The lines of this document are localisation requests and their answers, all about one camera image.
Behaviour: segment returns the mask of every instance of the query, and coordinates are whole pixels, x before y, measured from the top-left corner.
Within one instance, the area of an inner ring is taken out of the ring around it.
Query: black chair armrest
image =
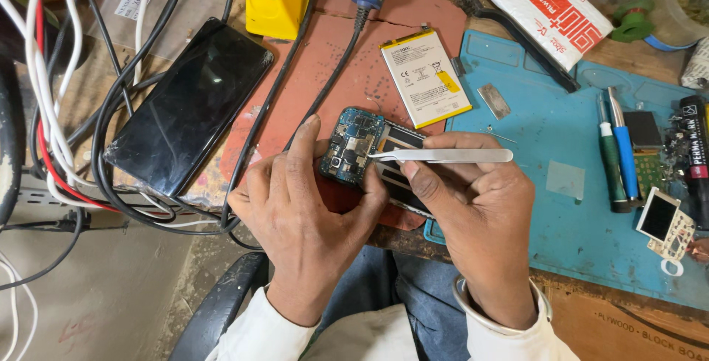
[[[219,278],[190,318],[169,361],[204,361],[226,332],[252,287],[268,283],[266,253],[251,252],[240,257]]]

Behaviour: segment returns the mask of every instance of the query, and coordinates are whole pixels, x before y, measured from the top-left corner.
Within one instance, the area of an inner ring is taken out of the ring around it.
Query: phone battery
[[[379,45],[414,128],[473,107],[433,29]]]

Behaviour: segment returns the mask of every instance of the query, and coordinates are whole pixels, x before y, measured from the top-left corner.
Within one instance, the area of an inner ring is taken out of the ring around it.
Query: red wire
[[[40,48],[40,53],[44,54],[44,10],[42,8],[42,0],[37,1],[37,20],[35,21],[37,29],[37,47]]]
[[[57,184],[59,184],[59,186],[64,188],[64,190],[66,192],[73,194],[74,196],[76,196],[77,198],[79,198],[85,202],[99,206],[100,208],[105,208],[106,210],[120,212],[118,209],[115,209],[115,208],[111,207],[110,205],[104,205],[104,204],[101,204],[97,201],[94,201],[93,199],[86,197],[82,193],[79,193],[74,188],[69,186],[69,184],[64,182],[62,177],[60,177],[58,175],[57,170],[55,170],[54,166],[52,165],[52,162],[51,162],[52,159],[49,158],[49,151],[47,150],[47,142],[45,142],[44,132],[42,132],[42,131],[43,131],[42,122],[40,121],[39,125],[37,126],[37,136],[39,137],[40,151],[42,152],[42,158],[45,159],[45,166],[47,166],[47,171],[49,172],[49,174],[52,175],[52,177],[54,177],[54,180],[57,181]]]

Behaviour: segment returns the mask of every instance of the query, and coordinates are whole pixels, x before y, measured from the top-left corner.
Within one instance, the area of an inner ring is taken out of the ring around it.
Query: hand
[[[501,148],[492,136],[471,132],[434,135],[423,147]],[[513,161],[407,161],[401,171],[436,217],[473,300],[502,325],[531,327],[537,319],[527,260],[534,184]]]
[[[709,238],[702,238],[689,242],[689,246],[687,246],[687,254],[696,262],[709,264]]]
[[[328,148],[327,140],[315,141],[320,126],[317,115],[308,118],[289,151],[253,166],[228,197],[276,268],[269,302],[300,326],[318,322],[388,201],[386,187],[369,166],[359,206],[344,215],[327,210],[313,172],[314,157]]]

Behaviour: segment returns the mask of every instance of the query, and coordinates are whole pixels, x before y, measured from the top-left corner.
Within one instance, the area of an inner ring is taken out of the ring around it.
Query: white shirt
[[[478,314],[468,296],[456,300],[466,313],[470,360],[578,361],[570,348],[554,335],[551,310],[532,284],[539,317],[532,328],[510,333]],[[258,289],[244,313],[219,339],[206,361],[297,361],[317,326],[304,328],[281,316]],[[335,321],[307,349],[303,361],[417,360],[411,326],[403,304],[358,313]]]

